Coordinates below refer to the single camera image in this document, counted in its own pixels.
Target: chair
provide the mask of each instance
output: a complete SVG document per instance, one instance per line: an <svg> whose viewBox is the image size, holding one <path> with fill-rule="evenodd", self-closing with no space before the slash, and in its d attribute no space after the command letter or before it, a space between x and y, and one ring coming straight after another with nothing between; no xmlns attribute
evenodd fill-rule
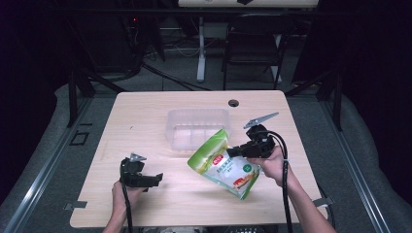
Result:
<svg viewBox="0 0 412 233"><path fill-rule="evenodd" d="M293 20L287 16L244 14L235 17L226 29L223 55L223 90L226 90L227 64L241 66L277 66L273 89L279 80L286 41L294 30ZM276 35L281 36L279 44Z"/></svg>

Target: green snack bag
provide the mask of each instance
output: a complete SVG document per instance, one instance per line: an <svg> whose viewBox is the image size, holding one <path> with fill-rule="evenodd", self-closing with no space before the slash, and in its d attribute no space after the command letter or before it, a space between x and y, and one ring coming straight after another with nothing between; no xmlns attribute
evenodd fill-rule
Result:
<svg viewBox="0 0 412 233"><path fill-rule="evenodd" d="M194 153L188 165L244 200L258 179L259 168L242 156L230 157L227 147L227 134L221 129Z"/></svg>

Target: table leg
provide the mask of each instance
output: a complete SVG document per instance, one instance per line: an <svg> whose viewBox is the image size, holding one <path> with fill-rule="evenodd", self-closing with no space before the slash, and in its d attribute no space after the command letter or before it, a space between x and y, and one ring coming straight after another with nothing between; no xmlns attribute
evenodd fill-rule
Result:
<svg viewBox="0 0 412 233"><path fill-rule="evenodd" d="M197 81L203 83L205 81L205 39L203 34L203 17L199 18L199 64L197 66Z"/></svg>
<svg viewBox="0 0 412 233"><path fill-rule="evenodd" d="M276 35L276 46L279 48L279 43L281 42L281 35ZM273 81L276 80L276 74L278 73L277 66L271 66L270 70L272 71ZM282 77L279 75L278 84L282 83Z"/></svg>

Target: clear plastic container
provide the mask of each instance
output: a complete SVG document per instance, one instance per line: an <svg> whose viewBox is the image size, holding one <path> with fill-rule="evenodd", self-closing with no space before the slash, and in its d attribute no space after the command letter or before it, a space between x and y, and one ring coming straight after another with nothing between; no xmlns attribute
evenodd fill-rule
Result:
<svg viewBox="0 0 412 233"><path fill-rule="evenodd" d="M178 109L167 115L166 138L172 150L197 150L220 129L230 135L226 109Z"/></svg>

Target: wooden table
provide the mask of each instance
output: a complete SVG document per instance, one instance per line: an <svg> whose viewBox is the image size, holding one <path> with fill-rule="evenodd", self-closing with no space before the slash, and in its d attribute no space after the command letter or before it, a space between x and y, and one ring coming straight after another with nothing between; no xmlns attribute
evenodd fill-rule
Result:
<svg viewBox="0 0 412 233"><path fill-rule="evenodd" d="M232 108L228 101L239 106ZM171 150L165 137L167 114L182 108L226 108L230 146L249 141L243 126L252 118L279 114L263 125L285 140L296 176L312 199L321 198L285 95L265 91L124 92L119 94L91 163L75 209L73 227L104 227L112 210L112 186L119 179L120 162L131 152L146 156L143 174L163 173L159 187L150 188L133 213L138 226L236 225L285 223L282 188L260 174L246 200L195 173L187 165L194 150ZM326 210L320 208L326 216ZM292 221L297 217L292 208Z"/></svg>

